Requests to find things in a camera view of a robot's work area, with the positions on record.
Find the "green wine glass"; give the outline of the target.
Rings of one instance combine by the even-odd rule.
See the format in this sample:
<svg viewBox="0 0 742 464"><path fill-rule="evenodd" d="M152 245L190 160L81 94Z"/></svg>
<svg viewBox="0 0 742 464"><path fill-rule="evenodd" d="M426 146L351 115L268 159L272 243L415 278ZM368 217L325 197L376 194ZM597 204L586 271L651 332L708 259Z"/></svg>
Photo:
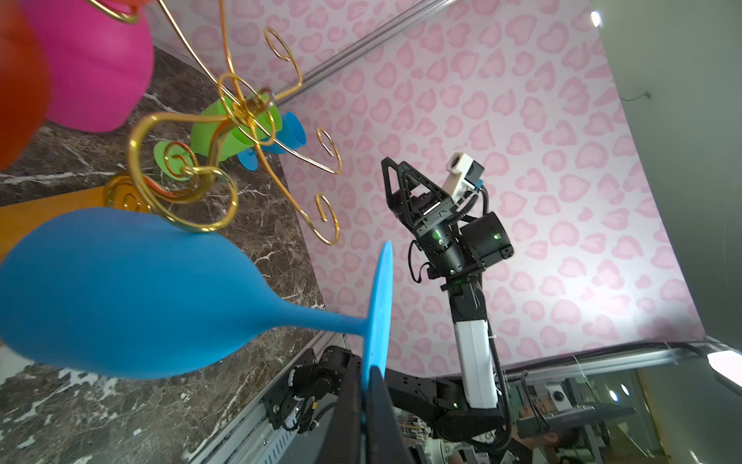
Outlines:
<svg viewBox="0 0 742 464"><path fill-rule="evenodd" d="M163 174L178 182L186 182L192 178L187 173L197 165L195 154L189 146L181 142L160 141L154 147L155 161Z"/></svg>
<svg viewBox="0 0 742 464"><path fill-rule="evenodd" d="M204 109L201 116L224 116L226 111L223 108L221 100L213 102L210 106ZM282 116L276 106L271 106L268 113L261 113L258 118L258 125L267 130L271 128L270 117L274 118L276 123L276 131L282 129ZM211 150L211 142L214 136L214 132L218 128L219 123L195 123L191 128L191 150L197 155L208 157ZM240 129L233 129L229 135L225 137L220 152L220 160L223 162L233 156L243 152L248 148L253 148L254 142L245 136L245 132L248 131L247 127L243 127L243 131Z"/></svg>

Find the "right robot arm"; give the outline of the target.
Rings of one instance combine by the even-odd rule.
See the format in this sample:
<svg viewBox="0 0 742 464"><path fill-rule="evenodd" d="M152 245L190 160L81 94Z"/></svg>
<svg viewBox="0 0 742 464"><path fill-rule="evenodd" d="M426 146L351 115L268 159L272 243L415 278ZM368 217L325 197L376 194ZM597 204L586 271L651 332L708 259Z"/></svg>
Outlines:
<svg viewBox="0 0 742 464"><path fill-rule="evenodd" d="M437 437L497 452L509 445L512 423L482 275L514 249L487 204L483 166L457 153L446 169L448 179L438 186L407 162L382 161L386 204L415 237L410 247L425 254L421 272L445 281L462 380L388 370L386 384L392 404L421 418Z"/></svg>

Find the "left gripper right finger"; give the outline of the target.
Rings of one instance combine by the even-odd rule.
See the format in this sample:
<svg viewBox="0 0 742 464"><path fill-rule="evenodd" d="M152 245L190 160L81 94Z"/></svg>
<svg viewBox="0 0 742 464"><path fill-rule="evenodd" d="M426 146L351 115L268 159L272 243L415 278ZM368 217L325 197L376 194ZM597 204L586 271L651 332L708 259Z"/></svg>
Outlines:
<svg viewBox="0 0 742 464"><path fill-rule="evenodd" d="M390 393L378 367L372 367L366 390L366 462L413 464L396 421Z"/></svg>

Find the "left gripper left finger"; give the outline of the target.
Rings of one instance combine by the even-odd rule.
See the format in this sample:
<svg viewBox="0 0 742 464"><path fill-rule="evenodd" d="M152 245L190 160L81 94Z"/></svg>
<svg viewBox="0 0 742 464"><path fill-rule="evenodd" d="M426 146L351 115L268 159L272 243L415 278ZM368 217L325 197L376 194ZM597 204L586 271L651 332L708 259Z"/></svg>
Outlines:
<svg viewBox="0 0 742 464"><path fill-rule="evenodd" d="M361 462L361 374L348 367L316 464Z"/></svg>

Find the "green wine glass front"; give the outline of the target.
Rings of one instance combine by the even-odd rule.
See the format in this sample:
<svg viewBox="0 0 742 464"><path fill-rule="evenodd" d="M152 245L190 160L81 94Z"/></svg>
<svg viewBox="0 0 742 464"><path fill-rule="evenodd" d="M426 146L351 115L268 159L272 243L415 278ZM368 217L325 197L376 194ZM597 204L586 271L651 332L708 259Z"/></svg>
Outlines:
<svg viewBox="0 0 742 464"><path fill-rule="evenodd" d="M195 154L189 146L181 142L160 141L154 147L155 161L163 174L178 182L186 182L192 178L187 173L197 165Z"/></svg>

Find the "blue wine glass front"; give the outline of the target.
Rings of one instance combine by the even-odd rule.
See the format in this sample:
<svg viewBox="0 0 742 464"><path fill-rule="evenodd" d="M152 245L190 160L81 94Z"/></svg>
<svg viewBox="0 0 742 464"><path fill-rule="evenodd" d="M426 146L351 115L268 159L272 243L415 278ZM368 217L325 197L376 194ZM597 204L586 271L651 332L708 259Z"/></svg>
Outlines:
<svg viewBox="0 0 742 464"><path fill-rule="evenodd" d="M287 148L297 150L306 144L306 133L297 116L286 112L282 116L283 126L277 133L277 141L273 145L264 146L263 151L269 154L286 154ZM253 148L248 148L237 154L240 164L250 171L256 171L258 158Z"/></svg>

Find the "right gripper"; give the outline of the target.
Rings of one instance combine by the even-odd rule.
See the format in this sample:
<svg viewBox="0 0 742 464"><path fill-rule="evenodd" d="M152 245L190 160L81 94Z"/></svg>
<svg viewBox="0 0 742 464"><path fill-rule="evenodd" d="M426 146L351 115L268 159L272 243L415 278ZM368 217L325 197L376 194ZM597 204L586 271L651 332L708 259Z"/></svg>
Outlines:
<svg viewBox="0 0 742 464"><path fill-rule="evenodd" d="M386 205L415 237L421 238L454 216L457 204L437 184L407 162L382 159Z"/></svg>

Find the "blue wine glass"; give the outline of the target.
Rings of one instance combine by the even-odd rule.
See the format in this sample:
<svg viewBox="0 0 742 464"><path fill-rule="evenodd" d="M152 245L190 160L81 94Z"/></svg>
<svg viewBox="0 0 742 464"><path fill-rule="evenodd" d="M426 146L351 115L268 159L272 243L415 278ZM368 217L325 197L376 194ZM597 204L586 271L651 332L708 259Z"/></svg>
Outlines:
<svg viewBox="0 0 742 464"><path fill-rule="evenodd" d="M384 245L367 317L291 304L216 233L84 209L39 226L1 264L1 338L38 363L131 379L208 367L277 327L364 340L361 379L384 371L393 294Z"/></svg>
<svg viewBox="0 0 742 464"><path fill-rule="evenodd" d="M286 112L282 116L283 126L277 133L277 141L273 145L264 146L263 151L269 154L286 154L287 148L297 150L306 144L306 133L297 116ZM253 148L248 148L237 154L240 164L250 171L256 171L258 158Z"/></svg>

